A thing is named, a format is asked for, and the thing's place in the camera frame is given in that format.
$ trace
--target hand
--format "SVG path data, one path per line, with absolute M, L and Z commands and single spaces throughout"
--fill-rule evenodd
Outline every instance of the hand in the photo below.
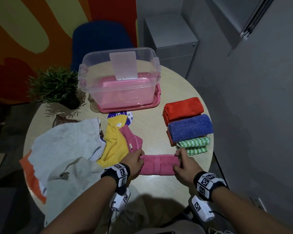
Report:
M 140 156 L 144 155 L 144 151 L 142 149 L 137 149 L 133 153 L 128 153 L 122 160 L 121 163 L 129 166 L 130 169 L 130 177 L 134 177 L 141 170 L 144 160 L 140 159 Z
M 178 167 L 174 165 L 173 167 L 177 179 L 186 186 L 193 185 L 193 179 L 195 175 L 199 172 L 202 172 L 203 169 L 199 166 L 193 157 L 188 156 L 185 148 L 178 149 L 175 153 L 175 156 L 178 156 L 179 160 L 181 158 L 181 166 Z

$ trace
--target tabletop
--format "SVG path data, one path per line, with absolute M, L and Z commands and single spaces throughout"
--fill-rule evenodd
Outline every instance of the tabletop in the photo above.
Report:
M 148 155 L 174 154 L 176 152 L 176 148 L 171 147 L 169 143 L 166 133 L 167 127 L 162 116 L 166 103 L 198 97 L 204 107 L 204 114 L 209 116 L 203 99 L 191 84 L 176 72 L 163 66 L 160 88 L 160 104 L 155 108 L 133 111 L 133 121 L 129 126 L 135 135 L 143 139 L 142 149 Z M 52 123 L 57 114 L 79 120 L 98 117 L 101 120 L 101 128 L 105 132 L 107 114 L 102 114 L 97 110 L 95 103 L 91 99 L 89 100 L 88 94 L 79 92 L 78 97 L 81 100 L 82 106 L 77 110 L 69 110 L 59 103 L 42 104 L 39 107 L 27 131 L 23 156 L 29 152 L 34 140 L 38 136 L 52 128 Z M 214 148 L 214 136 L 213 134 L 208 136 L 211 138 L 211 141 L 207 146 L 207 152 L 193 156 L 204 171 L 209 170 Z M 175 176 L 140 175 L 131 181 L 131 184 L 138 189 L 141 195 L 173 200 L 180 204 L 180 207 L 188 205 L 190 191 L 186 186 L 177 181 Z M 39 209 L 45 213 L 45 205 L 41 203 L 31 190 L 30 193 Z

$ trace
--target chair backrest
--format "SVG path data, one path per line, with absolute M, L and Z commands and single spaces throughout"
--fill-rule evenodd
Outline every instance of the chair backrest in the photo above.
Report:
M 89 52 L 133 47 L 125 28 L 118 22 L 97 20 L 82 24 L 73 33 L 70 69 L 78 72 L 82 59 Z

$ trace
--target blue circular label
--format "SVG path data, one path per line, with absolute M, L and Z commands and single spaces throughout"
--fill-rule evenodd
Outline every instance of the blue circular label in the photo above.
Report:
M 107 118 L 116 117 L 119 115 L 127 115 L 126 125 L 130 125 L 133 121 L 133 113 L 131 111 L 128 112 L 111 112 L 107 115 Z

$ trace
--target wristband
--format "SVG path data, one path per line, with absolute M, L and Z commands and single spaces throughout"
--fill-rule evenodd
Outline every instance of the wristband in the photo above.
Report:
M 211 201 L 211 193 L 220 186 L 226 188 L 227 184 L 224 179 L 218 177 L 215 173 L 199 172 L 193 179 L 195 188 L 199 192 L 200 197 L 205 201 Z
M 123 195 L 126 192 L 126 182 L 128 177 L 130 176 L 129 166 L 123 163 L 118 163 L 113 166 L 110 166 L 104 169 L 101 178 L 109 176 L 113 177 L 116 181 L 117 187 L 115 192 L 119 195 Z

